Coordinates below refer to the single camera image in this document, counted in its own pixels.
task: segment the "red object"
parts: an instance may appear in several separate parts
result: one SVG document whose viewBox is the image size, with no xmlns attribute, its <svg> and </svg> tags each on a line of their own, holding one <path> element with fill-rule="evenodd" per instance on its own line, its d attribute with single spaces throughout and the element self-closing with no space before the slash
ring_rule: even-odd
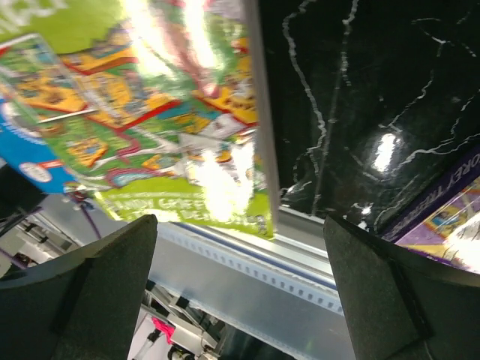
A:
<svg viewBox="0 0 480 360">
<path fill-rule="evenodd" d="M 157 319 L 156 317 L 152 317 L 151 320 L 153 321 L 155 328 L 165 334 L 166 342 L 168 344 L 173 344 L 172 336 L 173 336 L 173 332 L 175 331 L 175 328 Z"/>
</svg>

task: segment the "black marble surface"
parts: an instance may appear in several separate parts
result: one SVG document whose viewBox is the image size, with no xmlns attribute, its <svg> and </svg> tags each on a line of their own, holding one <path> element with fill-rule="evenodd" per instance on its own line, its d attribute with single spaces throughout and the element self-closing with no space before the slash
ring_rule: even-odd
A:
<svg viewBox="0 0 480 360">
<path fill-rule="evenodd" d="M 258 2 L 283 204 L 378 232 L 479 142 L 480 2 Z"/>
</svg>

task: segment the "white circle logo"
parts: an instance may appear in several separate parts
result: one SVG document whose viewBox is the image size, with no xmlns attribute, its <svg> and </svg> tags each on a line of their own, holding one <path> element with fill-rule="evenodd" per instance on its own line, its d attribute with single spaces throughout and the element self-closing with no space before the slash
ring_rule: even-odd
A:
<svg viewBox="0 0 480 360">
<path fill-rule="evenodd" d="M 30 179 L 34 179 L 36 182 L 49 182 L 52 180 L 50 173 L 36 163 L 21 163 L 19 168 L 22 173 Z"/>
</svg>

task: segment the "purple cable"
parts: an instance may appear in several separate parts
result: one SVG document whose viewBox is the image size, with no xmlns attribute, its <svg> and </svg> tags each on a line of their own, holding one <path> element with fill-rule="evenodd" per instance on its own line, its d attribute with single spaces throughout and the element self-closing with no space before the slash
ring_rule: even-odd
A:
<svg viewBox="0 0 480 360">
<path fill-rule="evenodd" d="M 97 239 L 98 240 L 102 239 L 102 235 L 100 235 L 100 231 L 98 231 L 97 225 L 95 225 L 95 222 L 93 221 L 89 212 L 86 210 L 85 206 L 83 204 L 79 204 L 79 206 L 80 206 L 80 210 L 85 215 L 85 218 L 87 219 L 88 223 L 90 224 L 91 229 L 94 231 L 95 235 L 97 236 Z"/>
<path fill-rule="evenodd" d="M 1 247 L 0 247 L 0 254 L 3 254 L 5 257 L 7 257 L 10 260 L 10 262 L 15 266 L 18 266 L 21 269 L 27 269 L 27 265 L 25 265 L 23 262 L 11 256 L 7 251 L 3 250 Z"/>
</svg>

